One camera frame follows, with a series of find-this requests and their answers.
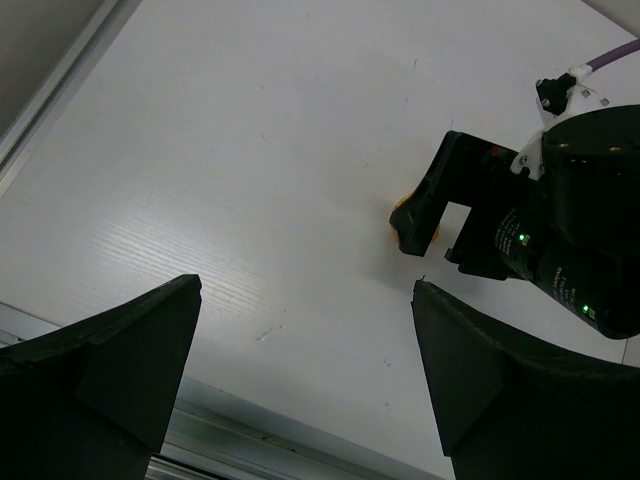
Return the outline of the yellow round lego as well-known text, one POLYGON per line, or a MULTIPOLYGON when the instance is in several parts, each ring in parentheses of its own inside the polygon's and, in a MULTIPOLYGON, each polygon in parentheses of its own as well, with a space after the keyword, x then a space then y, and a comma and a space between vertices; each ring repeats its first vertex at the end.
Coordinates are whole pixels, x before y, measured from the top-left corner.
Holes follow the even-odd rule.
POLYGON ((404 222, 402 217, 403 213, 402 212, 397 213, 397 210, 405 206, 410 200, 410 198, 411 198, 410 194, 401 197, 394 204, 390 218, 389 218, 389 225, 391 228, 392 236, 397 246, 400 246, 402 243, 401 230, 403 229, 403 222, 404 222))

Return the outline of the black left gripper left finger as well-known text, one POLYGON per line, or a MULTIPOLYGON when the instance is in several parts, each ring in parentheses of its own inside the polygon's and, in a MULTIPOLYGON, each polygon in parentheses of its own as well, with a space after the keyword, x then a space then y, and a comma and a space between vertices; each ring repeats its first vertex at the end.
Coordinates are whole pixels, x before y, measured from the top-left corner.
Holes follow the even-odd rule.
POLYGON ((4 479, 142 479, 160 452, 201 308, 200 278, 1 351, 4 479))

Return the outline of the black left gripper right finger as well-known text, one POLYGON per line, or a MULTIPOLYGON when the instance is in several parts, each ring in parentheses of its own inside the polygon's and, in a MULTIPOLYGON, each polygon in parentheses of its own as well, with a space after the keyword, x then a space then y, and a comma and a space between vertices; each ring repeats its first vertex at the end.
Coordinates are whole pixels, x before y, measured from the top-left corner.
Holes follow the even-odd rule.
POLYGON ((412 312, 459 479, 635 479, 639 371, 538 339, 417 281, 412 312))

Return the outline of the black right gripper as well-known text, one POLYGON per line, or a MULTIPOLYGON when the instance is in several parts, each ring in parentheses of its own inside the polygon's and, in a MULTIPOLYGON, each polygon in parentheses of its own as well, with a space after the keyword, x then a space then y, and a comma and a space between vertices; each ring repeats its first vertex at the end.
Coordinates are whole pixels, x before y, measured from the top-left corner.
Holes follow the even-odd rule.
POLYGON ((539 281, 548 240, 535 182, 511 171, 516 152, 450 130, 402 212, 399 250, 424 256, 449 204, 469 209, 445 258, 459 272, 492 280, 539 281))

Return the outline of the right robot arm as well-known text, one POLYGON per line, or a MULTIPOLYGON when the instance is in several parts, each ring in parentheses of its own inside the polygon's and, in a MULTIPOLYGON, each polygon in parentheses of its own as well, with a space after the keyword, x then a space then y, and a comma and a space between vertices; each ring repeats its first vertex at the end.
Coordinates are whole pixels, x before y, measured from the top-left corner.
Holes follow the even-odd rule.
POLYGON ((390 215, 400 250, 423 256, 449 204, 466 221, 448 261, 461 273, 534 284, 610 339, 639 332, 639 109, 562 121, 541 158, 448 132, 390 215))

